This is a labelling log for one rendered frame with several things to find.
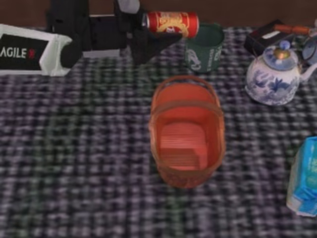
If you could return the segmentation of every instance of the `blue tissue pack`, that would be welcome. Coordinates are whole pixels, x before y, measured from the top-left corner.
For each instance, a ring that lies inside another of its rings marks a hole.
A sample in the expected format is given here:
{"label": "blue tissue pack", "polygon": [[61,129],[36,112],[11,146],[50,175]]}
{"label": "blue tissue pack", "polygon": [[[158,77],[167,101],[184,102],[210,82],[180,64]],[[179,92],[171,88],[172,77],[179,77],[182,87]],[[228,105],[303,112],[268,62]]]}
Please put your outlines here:
{"label": "blue tissue pack", "polygon": [[297,215],[317,215],[317,136],[307,137],[296,154],[286,204]]}

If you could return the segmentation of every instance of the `teapot lid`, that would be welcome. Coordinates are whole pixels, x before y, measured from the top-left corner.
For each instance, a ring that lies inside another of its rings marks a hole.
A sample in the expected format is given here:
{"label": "teapot lid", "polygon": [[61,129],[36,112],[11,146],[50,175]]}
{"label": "teapot lid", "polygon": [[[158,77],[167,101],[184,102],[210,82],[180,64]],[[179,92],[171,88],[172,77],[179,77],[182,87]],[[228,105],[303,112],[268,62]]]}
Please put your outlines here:
{"label": "teapot lid", "polygon": [[290,49],[291,43],[281,41],[279,46],[270,46],[263,52],[267,66],[278,71],[288,71],[298,64],[296,53]]}

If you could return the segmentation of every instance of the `robotic arm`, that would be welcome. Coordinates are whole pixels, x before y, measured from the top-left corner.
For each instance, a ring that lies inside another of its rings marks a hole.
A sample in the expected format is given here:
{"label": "robotic arm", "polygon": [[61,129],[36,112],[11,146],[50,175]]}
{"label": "robotic arm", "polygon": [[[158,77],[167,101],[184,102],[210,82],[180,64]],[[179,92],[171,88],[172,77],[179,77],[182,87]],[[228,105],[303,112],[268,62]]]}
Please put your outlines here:
{"label": "robotic arm", "polygon": [[0,75],[64,76],[86,53],[127,46],[135,64],[146,63],[182,35],[149,32],[144,14],[139,0],[114,0],[110,16],[90,16],[88,0],[51,0],[46,32],[0,24]]}

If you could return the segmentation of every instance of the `blue and white teapot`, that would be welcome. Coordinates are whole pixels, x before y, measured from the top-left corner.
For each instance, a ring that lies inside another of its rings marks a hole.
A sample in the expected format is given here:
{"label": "blue and white teapot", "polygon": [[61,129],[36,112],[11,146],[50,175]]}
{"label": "blue and white teapot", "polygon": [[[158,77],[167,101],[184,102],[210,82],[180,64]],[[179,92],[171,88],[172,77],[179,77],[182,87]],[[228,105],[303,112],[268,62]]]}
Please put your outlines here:
{"label": "blue and white teapot", "polygon": [[288,41],[279,46],[265,49],[249,66],[245,90],[260,103],[279,106],[290,102],[300,82],[308,81],[317,63],[311,65],[304,74],[296,53],[290,49]]}

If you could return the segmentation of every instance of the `orange tool handle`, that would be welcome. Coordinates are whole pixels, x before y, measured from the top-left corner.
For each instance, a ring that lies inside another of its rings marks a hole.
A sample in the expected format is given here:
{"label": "orange tool handle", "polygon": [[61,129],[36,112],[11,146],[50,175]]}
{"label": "orange tool handle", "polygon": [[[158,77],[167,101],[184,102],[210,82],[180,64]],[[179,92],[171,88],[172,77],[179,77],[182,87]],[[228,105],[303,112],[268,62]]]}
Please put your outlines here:
{"label": "orange tool handle", "polygon": [[275,31],[285,32],[285,33],[294,33],[299,35],[308,35],[310,33],[310,28],[305,26],[288,26],[276,24],[274,25]]}

